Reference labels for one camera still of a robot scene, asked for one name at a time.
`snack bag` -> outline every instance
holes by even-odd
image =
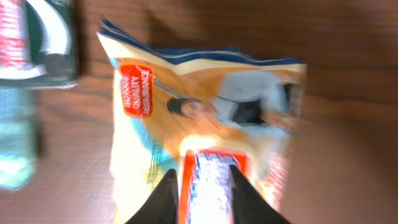
[[[107,20],[98,37],[115,69],[115,223],[129,220],[169,169],[178,176],[179,223],[205,223],[203,214],[232,222],[229,165],[278,210],[301,61],[257,60],[234,48],[152,50]]]

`small packaged item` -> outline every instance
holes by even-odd
[[[0,86],[76,84],[75,31],[67,0],[0,0]]]
[[[180,224],[233,222],[230,166],[279,209],[301,61],[258,60],[235,48],[153,50],[107,20],[98,37],[114,67],[115,223],[126,223],[170,169]]]
[[[207,192],[205,200],[201,200],[204,203],[196,203],[194,207],[190,207],[190,219],[185,220],[184,215],[180,215],[180,221],[178,221],[177,174],[174,169],[170,169],[157,184],[145,204],[126,224],[176,224],[186,222],[191,224],[291,224],[264,201],[239,168],[235,165],[229,165],[228,174],[229,177],[226,179],[227,184],[225,186],[229,189],[225,188],[222,191],[212,189]]]
[[[4,87],[0,99],[0,189],[13,191],[35,171],[35,98],[32,90]]]

